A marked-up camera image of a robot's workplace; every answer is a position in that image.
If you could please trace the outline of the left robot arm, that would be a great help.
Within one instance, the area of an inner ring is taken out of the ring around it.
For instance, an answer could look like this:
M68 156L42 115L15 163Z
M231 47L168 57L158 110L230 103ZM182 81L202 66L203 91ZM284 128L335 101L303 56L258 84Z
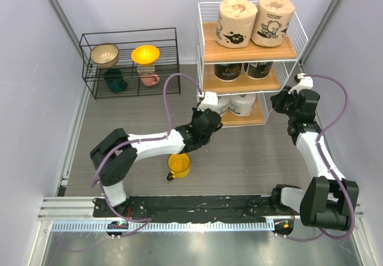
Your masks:
M198 150L208 144L211 135L222 126L221 116L217 112L193 108L191 122L177 126L169 133L129 135L122 128L113 130L90 152L96 170L92 184L101 185L105 211L114 217L122 217L127 212L123 179L134 162Z

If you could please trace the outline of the black roll front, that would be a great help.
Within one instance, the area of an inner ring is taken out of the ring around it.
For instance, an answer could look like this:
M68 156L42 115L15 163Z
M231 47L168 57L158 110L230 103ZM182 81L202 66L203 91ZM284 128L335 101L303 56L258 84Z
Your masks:
M247 77L259 80L264 79L270 73L273 62L253 62L244 64L244 73Z

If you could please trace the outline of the brown roll front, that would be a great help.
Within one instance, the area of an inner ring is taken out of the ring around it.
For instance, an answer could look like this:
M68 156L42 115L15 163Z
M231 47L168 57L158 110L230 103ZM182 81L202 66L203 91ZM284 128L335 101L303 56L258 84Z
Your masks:
M259 0L251 40L262 47L282 44L295 11L290 0Z

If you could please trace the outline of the brown roll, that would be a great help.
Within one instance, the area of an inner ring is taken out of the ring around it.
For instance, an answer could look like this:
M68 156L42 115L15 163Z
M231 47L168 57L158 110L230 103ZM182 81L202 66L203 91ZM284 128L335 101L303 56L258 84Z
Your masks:
M248 0L223 0L219 6L215 41L230 49L245 48L250 42L258 9Z
M251 40L262 47L282 44L295 11L290 0L259 0Z

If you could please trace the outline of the black toilet paper roll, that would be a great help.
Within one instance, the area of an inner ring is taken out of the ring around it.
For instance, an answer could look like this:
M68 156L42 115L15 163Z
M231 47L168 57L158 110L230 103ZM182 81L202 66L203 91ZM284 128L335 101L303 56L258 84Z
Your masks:
M236 80L242 70L242 64L215 64L214 65L214 75L217 79L230 82Z

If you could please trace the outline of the white toilet paper roll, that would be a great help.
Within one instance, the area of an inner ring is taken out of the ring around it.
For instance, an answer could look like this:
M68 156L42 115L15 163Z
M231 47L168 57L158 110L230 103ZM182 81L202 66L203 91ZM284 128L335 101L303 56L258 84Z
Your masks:
M255 93L232 95L230 97L228 109L235 116L247 117L252 113L256 98Z

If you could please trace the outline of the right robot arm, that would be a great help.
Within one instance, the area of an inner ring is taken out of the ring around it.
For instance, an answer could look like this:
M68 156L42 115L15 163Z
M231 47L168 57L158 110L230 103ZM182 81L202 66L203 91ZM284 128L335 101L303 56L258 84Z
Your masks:
M320 95L311 89L294 90L286 86L270 100L277 113L288 116L288 134L312 176L306 190L276 185L271 210L283 215L292 209L299 213L305 226L349 231L355 222L359 187L337 169L324 144L315 120Z

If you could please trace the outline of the brown roll back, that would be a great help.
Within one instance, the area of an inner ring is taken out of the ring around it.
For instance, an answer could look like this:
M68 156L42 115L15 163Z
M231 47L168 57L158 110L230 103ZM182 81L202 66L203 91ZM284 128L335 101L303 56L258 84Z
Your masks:
M250 42L258 9L248 0L223 0L219 6L215 41L230 49L245 48Z

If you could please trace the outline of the white wire wooden shelf rack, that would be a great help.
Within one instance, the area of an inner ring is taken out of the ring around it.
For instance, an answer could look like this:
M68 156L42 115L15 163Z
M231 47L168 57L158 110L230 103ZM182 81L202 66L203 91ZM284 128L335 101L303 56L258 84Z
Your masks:
M215 41L215 25L218 20L219 2L198 3L197 80L203 92L215 92L219 96L256 94L256 101L249 116L238 117L227 112L222 122L227 128L264 125L272 104L270 98L288 82L299 59L305 52L308 36L299 16L293 14L282 44L278 47L261 47L254 43L243 49L228 49ZM214 75L216 64L250 64L270 62L272 68L267 77L255 80L244 73L233 82L223 82Z

